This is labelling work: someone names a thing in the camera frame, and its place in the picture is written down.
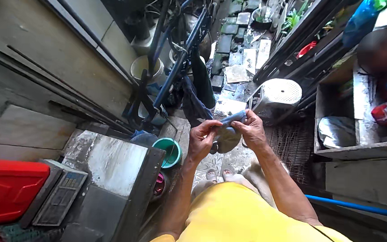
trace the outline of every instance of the yellow shirt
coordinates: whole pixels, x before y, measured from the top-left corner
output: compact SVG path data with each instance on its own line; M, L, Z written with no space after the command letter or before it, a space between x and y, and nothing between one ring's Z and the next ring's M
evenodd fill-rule
M315 226L334 242L350 242L339 232ZM152 242L174 242L162 235ZM192 202L186 228L178 242L331 242L309 224L271 207L249 188L226 182L202 192Z

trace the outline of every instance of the foot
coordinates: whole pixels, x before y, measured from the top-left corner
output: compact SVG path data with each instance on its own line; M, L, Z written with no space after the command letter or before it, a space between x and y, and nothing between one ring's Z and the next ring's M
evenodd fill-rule
M216 175L215 169L210 169L209 171L207 171L206 178L207 180L212 181L214 184L218 183L218 177Z
M229 169L224 169L222 172L223 180L226 181L228 176L232 176L232 172Z

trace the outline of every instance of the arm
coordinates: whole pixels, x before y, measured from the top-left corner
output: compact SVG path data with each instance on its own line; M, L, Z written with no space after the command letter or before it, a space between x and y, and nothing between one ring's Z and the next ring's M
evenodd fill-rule
M170 234L177 240L183 231L189 215L195 169L212 147L215 132L210 129L213 126L221 125L222 123L217 120L206 120L191 129L187 156L176 185L166 201L162 222L158 228L158 236Z
M322 225L306 196L268 145L261 118L249 109L246 110L246 117L246 125L237 121L231 125L241 131L246 145L258 157L279 211L313 226Z

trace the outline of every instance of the hand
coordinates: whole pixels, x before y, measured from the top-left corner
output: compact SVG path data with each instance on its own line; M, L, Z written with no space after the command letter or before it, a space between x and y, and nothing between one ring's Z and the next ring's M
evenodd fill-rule
M247 147L256 153L268 146L264 126L262 126L261 118L250 109L246 109L246 118L246 124L232 121L231 126L243 134Z
M213 126L222 126L218 120L205 120L199 126L192 128L189 134L189 150L186 159L194 162L195 168L210 152L216 132Z

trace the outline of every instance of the cement block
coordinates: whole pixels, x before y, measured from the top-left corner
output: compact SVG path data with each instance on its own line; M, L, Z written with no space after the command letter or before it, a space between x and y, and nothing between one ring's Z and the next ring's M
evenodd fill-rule
M239 13L236 24L247 27L247 25L249 25L249 21L250 13Z
M237 43L243 43L245 28L238 28L237 35L235 35L234 41Z
M243 4L243 12L253 12L255 9L259 8L261 0L248 0Z
M216 47L216 53L229 54L231 50L232 35L221 35Z
M223 23L225 24L232 24L232 25L235 25L235 23L237 22L237 17L227 17L223 20Z
M236 16L238 13L241 12L241 9L243 8L242 3L239 3L238 1L234 1L229 5L229 16Z
M218 76L218 75L213 76L213 79L212 79L213 91L215 92L222 91L222 86L223 86L223 76Z
M236 35L238 32L238 25L224 24L222 25L221 33L224 35Z
M229 54L229 65L242 65L243 64L243 54L239 52Z
M215 54L215 58L213 59L212 64L212 75L219 75L223 68L222 61L227 60L229 58L229 54Z

